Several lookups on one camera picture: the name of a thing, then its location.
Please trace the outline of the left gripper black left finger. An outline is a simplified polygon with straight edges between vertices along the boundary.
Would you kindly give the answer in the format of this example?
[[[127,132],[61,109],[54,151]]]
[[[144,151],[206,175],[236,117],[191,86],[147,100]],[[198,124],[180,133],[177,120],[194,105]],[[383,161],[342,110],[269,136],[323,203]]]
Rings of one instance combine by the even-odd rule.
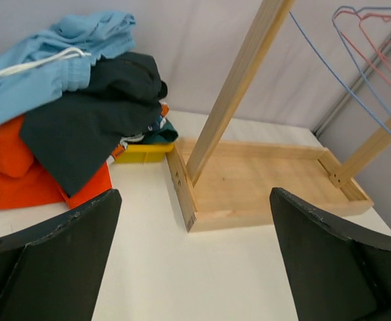
[[[0,237],[0,320],[91,320],[121,204],[109,189]]]

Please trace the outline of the blue hanger light shorts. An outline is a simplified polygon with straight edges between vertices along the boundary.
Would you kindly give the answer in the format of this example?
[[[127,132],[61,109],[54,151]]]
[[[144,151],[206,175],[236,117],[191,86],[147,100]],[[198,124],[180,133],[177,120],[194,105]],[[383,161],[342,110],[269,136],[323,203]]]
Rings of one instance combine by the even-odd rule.
[[[370,118],[372,118],[380,127],[380,129],[384,129],[386,133],[391,135],[391,126],[385,125],[384,122],[382,122],[377,115],[373,112],[371,108],[369,108],[356,94],[358,91],[358,88],[360,86],[366,85],[369,87],[371,93],[373,93],[376,100],[379,102],[380,106],[388,113],[389,116],[391,116],[391,109],[390,107],[383,101],[383,99],[379,96],[379,94],[374,89],[373,85],[369,81],[370,74],[374,71],[374,69],[380,65],[380,63],[370,63],[368,62],[367,65],[365,65],[363,68],[359,65],[359,63],[356,61],[353,53],[349,50],[349,47],[344,40],[343,33],[340,31],[337,31],[344,47],[348,51],[348,54],[350,55],[350,58],[352,59],[354,65],[356,66],[356,69],[358,71],[358,77],[352,82],[351,86],[348,86],[342,78],[336,73],[336,71],[332,68],[332,66],[326,61],[326,59],[323,57],[323,55],[320,53],[320,51],[314,46],[308,35],[306,34],[305,30],[302,28],[300,23],[298,22],[296,16],[290,11],[289,15],[293,22],[296,24],[296,27],[301,32],[302,36],[310,46],[310,48],[314,51],[316,56],[320,59],[320,61],[323,63],[323,65],[330,71],[330,73],[333,75],[333,77],[340,83],[340,85],[344,88],[346,91],[344,97],[338,102],[339,104],[343,104],[342,108],[338,108],[338,105],[334,106],[326,116],[322,118],[322,121],[317,125],[315,132],[317,134],[321,134],[325,128],[328,126],[328,124],[343,110],[345,105],[347,104],[347,101],[349,99],[354,99],[362,108],[363,110],[369,115]]]

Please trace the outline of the dark navy shorts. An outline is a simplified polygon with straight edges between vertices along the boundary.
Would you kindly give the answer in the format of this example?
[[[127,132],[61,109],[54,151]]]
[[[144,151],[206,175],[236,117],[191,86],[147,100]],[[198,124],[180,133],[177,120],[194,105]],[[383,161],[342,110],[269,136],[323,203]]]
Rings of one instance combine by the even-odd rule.
[[[121,138],[146,132],[167,95],[155,59],[126,52],[101,59],[87,88],[66,92],[28,112],[19,132],[34,157],[67,196],[78,193]]]

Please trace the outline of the dark green shorts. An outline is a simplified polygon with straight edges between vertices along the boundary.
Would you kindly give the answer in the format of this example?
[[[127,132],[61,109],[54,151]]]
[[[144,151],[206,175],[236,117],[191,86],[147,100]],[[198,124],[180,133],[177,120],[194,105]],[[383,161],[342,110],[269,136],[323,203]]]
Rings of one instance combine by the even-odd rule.
[[[144,134],[142,144],[168,144],[176,141],[178,132],[171,121],[163,118],[160,122],[152,125],[152,131]]]

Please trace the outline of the patterned colourful shorts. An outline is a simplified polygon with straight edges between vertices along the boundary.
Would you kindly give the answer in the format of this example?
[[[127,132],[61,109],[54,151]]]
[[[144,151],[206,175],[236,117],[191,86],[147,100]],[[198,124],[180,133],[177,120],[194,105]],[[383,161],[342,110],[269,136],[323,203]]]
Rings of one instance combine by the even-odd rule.
[[[160,116],[157,118],[156,122],[148,126],[147,130],[142,134],[136,134],[133,136],[122,137],[117,145],[117,147],[112,151],[111,155],[107,159],[107,164],[110,165],[116,161],[116,159],[127,150],[129,143],[139,143],[141,142],[147,134],[158,132],[163,129],[167,123],[166,115],[169,112],[169,106],[166,102],[160,102],[162,111]]]

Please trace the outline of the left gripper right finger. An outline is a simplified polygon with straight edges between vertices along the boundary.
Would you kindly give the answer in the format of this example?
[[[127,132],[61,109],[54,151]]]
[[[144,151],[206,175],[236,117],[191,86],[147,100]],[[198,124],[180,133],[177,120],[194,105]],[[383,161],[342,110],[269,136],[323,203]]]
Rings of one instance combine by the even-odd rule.
[[[283,188],[269,201],[299,320],[391,320],[391,236]]]

